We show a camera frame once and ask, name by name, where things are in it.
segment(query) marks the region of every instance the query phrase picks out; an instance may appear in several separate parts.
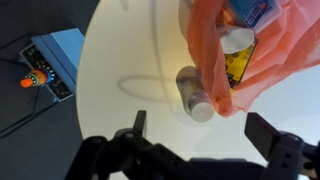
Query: bottle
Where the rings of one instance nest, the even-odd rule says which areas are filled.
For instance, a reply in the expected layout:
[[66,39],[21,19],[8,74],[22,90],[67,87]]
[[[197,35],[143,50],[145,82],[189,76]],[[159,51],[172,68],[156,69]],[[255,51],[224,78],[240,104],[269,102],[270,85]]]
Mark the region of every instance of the bottle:
[[224,54],[233,54],[248,48],[254,42],[254,32],[248,28],[216,24]]
[[31,70],[24,79],[20,81],[20,85],[24,88],[40,86],[53,81],[55,73],[50,68],[37,68]]
[[214,115],[214,110],[201,83],[198,69],[192,66],[184,67],[178,73],[176,83],[185,112],[197,122],[209,121]]
[[239,25],[252,28],[257,34],[282,13],[278,0],[226,0],[225,7]]

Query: white round table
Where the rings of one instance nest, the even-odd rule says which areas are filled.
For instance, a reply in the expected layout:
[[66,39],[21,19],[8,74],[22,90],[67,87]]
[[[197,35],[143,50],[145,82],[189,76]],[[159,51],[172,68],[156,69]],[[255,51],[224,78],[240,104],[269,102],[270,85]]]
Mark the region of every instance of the white round table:
[[[187,12],[181,8],[186,7],[184,0],[101,0],[78,72],[83,137],[112,139],[117,130],[132,127],[138,110],[147,110],[147,139],[185,160],[245,158],[265,164],[243,133],[244,112],[227,119],[216,114],[207,123],[197,123],[184,112],[175,77],[184,66],[194,66],[181,33],[185,30],[180,29],[185,25],[181,16]],[[320,139],[314,126],[320,125],[320,83],[312,82],[311,76],[319,77],[319,72],[313,68],[277,84],[255,101],[251,111],[315,144]]]

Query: orange plastic bag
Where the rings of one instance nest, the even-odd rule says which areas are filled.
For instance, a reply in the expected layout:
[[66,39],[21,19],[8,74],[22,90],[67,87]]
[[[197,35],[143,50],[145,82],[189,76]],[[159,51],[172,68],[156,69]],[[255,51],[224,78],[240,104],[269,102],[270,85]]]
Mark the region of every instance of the orange plastic bag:
[[230,95],[225,59],[215,26],[224,0],[195,0],[188,24],[189,52],[222,116],[247,112],[261,92],[294,72],[320,64],[319,0],[279,0],[281,16],[256,35],[259,43],[242,82]]

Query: white bottle cap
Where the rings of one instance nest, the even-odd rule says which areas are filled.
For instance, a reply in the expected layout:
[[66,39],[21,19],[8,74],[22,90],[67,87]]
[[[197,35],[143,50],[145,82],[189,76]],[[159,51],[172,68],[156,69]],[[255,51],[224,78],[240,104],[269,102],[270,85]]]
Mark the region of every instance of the white bottle cap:
[[214,115],[212,104],[208,102],[200,102],[191,110],[191,117],[197,122],[207,122]]
[[224,54],[233,54],[248,48],[254,42],[254,33],[251,29],[236,26],[218,28],[220,43]]

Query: yellow package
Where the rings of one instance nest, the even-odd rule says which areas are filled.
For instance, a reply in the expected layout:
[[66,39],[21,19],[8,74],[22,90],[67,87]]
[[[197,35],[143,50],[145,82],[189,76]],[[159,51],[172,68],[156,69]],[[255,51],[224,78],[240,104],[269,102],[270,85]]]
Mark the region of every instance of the yellow package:
[[255,39],[255,41],[247,49],[233,54],[225,54],[226,72],[231,88],[234,88],[234,86],[240,84],[257,43],[258,40]]

